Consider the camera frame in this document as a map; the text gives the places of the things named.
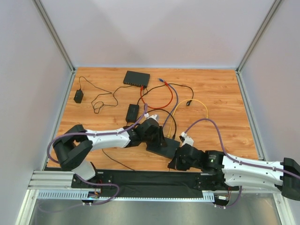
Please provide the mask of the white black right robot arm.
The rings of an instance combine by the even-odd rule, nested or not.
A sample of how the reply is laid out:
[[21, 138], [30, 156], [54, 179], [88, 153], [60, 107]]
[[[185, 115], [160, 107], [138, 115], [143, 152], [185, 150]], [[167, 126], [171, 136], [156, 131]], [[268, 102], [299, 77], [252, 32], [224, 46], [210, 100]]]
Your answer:
[[202, 151], [184, 144], [175, 151], [168, 168], [186, 171], [191, 167], [220, 176], [228, 186], [250, 186], [279, 190], [285, 198], [300, 199], [300, 166], [285, 157], [283, 161], [259, 161], [216, 150]]

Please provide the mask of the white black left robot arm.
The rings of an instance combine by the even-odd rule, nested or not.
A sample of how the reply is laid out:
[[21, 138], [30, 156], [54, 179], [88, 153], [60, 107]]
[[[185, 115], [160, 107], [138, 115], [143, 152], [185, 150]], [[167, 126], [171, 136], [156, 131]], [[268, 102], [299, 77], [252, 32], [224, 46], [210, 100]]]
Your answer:
[[138, 125], [117, 130], [93, 131], [75, 125], [67, 133], [57, 138], [52, 146], [63, 171], [72, 171], [84, 180], [96, 177], [96, 169], [85, 160], [94, 150], [106, 148], [129, 148], [141, 143], [154, 147], [165, 147], [163, 128], [154, 118], [148, 118]]

